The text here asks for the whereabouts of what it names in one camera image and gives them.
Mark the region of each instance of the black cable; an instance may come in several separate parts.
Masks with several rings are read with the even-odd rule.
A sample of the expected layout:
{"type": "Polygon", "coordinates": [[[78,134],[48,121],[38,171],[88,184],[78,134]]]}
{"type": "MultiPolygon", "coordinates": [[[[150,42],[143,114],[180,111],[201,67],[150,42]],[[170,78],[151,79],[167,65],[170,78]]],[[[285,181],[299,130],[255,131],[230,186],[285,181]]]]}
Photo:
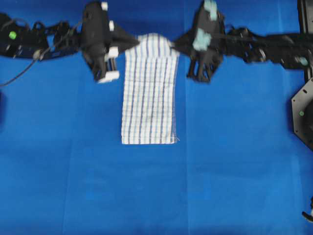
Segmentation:
{"type": "Polygon", "coordinates": [[[14,78],[12,78],[11,80],[0,84],[0,88],[1,87],[6,87],[7,85],[11,84],[12,82],[14,82],[15,80],[17,80],[19,77],[21,77],[24,73],[26,73],[38,60],[43,59],[43,57],[45,56],[46,53],[48,53],[52,48],[57,47],[64,39],[66,39],[67,37],[71,36],[75,29],[78,28],[84,21],[80,21],[79,23],[77,23],[72,29],[68,30],[68,32],[66,33],[66,35],[64,37],[61,37],[61,39],[55,43],[54,45],[50,46],[49,48],[47,48],[46,50],[44,50],[42,53],[40,53],[37,58],[34,58],[33,61],[22,71],[20,72],[17,76],[15,76],[14,78]]]}
{"type": "Polygon", "coordinates": [[[28,65],[22,72],[20,72],[16,77],[12,78],[11,80],[7,81],[6,83],[0,84],[1,87],[6,87],[7,85],[14,82],[16,79],[18,79],[20,76],[22,76],[24,73],[26,73],[35,63],[37,60],[33,60],[30,65],[28,65]]]}
{"type": "Polygon", "coordinates": [[[1,31],[3,30],[3,28],[8,27],[9,25],[15,23],[16,21],[21,21],[21,22],[25,23],[26,28],[27,28],[28,30],[30,30],[30,27],[29,27],[29,24],[27,23],[27,21],[25,21],[25,20],[23,20],[23,19],[20,19],[20,18],[14,18],[14,19],[12,19],[12,20],[10,20],[10,21],[4,23],[4,24],[2,25],[2,27],[1,27],[1,31]]]}

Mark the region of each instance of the blue fabric surface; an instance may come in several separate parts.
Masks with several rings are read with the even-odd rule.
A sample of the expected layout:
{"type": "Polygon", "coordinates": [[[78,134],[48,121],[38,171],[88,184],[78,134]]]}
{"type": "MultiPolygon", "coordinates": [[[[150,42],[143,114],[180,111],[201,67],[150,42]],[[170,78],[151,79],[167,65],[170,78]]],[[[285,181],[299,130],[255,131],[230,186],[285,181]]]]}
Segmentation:
{"type": "MultiPolygon", "coordinates": [[[[2,0],[30,23],[75,24],[85,0],[2,0]]],[[[173,40],[200,1],[109,1],[128,32],[173,40]]],[[[296,0],[217,0],[225,23],[298,32],[296,0]]],[[[0,81],[28,61],[0,58],[0,81]]],[[[117,61],[124,74],[124,57],[117,61]]],[[[303,72],[225,58],[212,84],[179,60],[171,146],[121,144],[123,76],[97,85],[80,54],[36,64],[2,90],[1,235],[309,235],[313,154],[292,133],[303,72]]]]}

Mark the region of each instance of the cloth towel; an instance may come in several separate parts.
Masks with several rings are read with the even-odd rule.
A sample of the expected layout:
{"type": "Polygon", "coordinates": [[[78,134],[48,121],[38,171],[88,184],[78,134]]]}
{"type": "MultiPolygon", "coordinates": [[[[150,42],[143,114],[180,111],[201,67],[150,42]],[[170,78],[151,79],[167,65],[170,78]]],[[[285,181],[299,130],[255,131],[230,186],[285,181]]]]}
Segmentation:
{"type": "Polygon", "coordinates": [[[138,36],[140,44],[125,52],[122,116],[123,144],[177,142],[175,84],[179,52],[158,35],[138,36]]]}

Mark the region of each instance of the striped towel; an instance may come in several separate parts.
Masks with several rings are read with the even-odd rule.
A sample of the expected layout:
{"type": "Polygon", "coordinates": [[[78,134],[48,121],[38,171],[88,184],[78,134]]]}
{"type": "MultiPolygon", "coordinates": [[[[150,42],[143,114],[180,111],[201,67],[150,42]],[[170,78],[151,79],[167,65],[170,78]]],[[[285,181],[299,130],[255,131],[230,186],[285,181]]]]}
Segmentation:
{"type": "Polygon", "coordinates": [[[138,37],[126,51],[123,144],[177,142],[175,83],[179,53],[158,34],[138,37]]]}

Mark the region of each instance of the blue stripe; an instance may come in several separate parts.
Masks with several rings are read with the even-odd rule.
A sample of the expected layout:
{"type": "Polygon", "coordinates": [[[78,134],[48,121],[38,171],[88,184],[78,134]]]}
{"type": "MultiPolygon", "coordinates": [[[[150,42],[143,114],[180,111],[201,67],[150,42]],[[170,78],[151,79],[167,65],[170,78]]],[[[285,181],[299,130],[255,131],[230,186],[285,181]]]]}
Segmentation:
{"type": "Polygon", "coordinates": [[[155,106],[156,79],[157,79],[157,62],[158,62],[158,60],[156,60],[155,79],[154,79],[154,82],[153,82],[152,112],[151,112],[151,123],[150,123],[150,133],[149,133],[149,143],[150,144],[151,144],[151,139],[152,139],[152,123],[153,123],[154,106],[155,106]]]}
{"type": "Polygon", "coordinates": [[[161,115],[161,131],[160,131],[160,143],[162,143],[162,134],[163,134],[163,120],[164,120],[164,92],[165,92],[165,80],[166,80],[166,71],[167,71],[168,58],[165,62],[165,72],[164,72],[164,81],[163,81],[163,91],[162,91],[162,115],[161,115]]]}
{"type": "Polygon", "coordinates": [[[129,128],[128,128],[128,144],[130,144],[131,142],[131,128],[132,128],[132,121],[133,121],[135,83],[136,83],[136,67],[137,67],[137,48],[135,47],[134,85],[133,85],[133,95],[132,95],[131,119],[130,119],[129,128]]]}
{"type": "Polygon", "coordinates": [[[160,35],[157,36],[157,49],[158,49],[158,56],[161,55],[161,47],[160,47],[160,35]]]}
{"type": "MultiPolygon", "coordinates": [[[[131,56],[131,53],[129,53],[129,67],[131,68],[132,67],[132,56],[131,56]]],[[[128,81],[128,87],[126,89],[124,89],[124,99],[125,99],[125,121],[124,121],[124,129],[123,129],[123,132],[122,132],[122,137],[125,137],[125,134],[126,134],[126,119],[127,119],[127,111],[128,111],[128,108],[127,108],[127,105],[128,105],[128,96],[129,96],[129,92],[130,92],[130,86],[129,86],[129,83],[130,81],[128,81]]]]}
{"type": "Polygon", "coordinates": [[[173,81],[173,100],[172,100],[172,131],[171,131],[171,139],[174,139],[174,142],[177,142],[177,136],[176,136],[176,108],[175,108],[175,86],[176,86],[176,76],[177,76],[177,70],[178,70],[178,63],[179,63],[179,57],[176,58],[176,68],[175,68],[175,75],[174,75],[174,81],[173,81]]]}
{"type": "MultiPolygon", "coordinates": [[[[149,55],[148,42],[149,42],[149,35],[147,37],[147,54],[149,55]]],[[[142,128],[143,108],[144,108],[144,103],[145,103],[146,79],[147,79],[147,64],[148,64],[148,59],[146,59],[145,72],[144,72],[144,78],[143,78],[143,93],[142,93],[140,125],[139,125],[139,144],[141,144],[141,128],[142,128]]]]}
{"type": "MultiPolygon", "coordinates": [[[[155,35],[152,35],[152,36],[153,36],[153,39],[152,39],[152,42],[153,42],[153,45],[152,45],[152,57],[154,57],[154,55],[155,55],[154,49],[156,48],[154,46],[155,45],[154,44],[154,36],[155,35]]],[[[151,82],[151,72],[152,72],[152,69],[150,69],[150,71],[149,71],[149,83],[151,82]]],[[[150,89],[150,84],[149,84],[148,95],[147,95],[147,115],[146,115],[145,127],[144,127],[145,128],[144,137],[147,137],[147,125],[148,125],[148,119],[149,119],[150,92],[151,92],[151,89],[150,89]]]]}
{"type": "MultiPolygon", "coordinates": [[[[158,49],[158,56],[160,56],[160,35],[157,36],[157,49],[158,49]]],[[[154,83],[153,83],[152,112],[151,112],[150,134],[149,134],[149,143],[150,144],[151,144],[151,139],[152,139],[152,123],[153,123],[155,94],[156,94],[157,62],[158,62],[158,60],[156,60],[155,79],[154,79],[154,83]]]]}

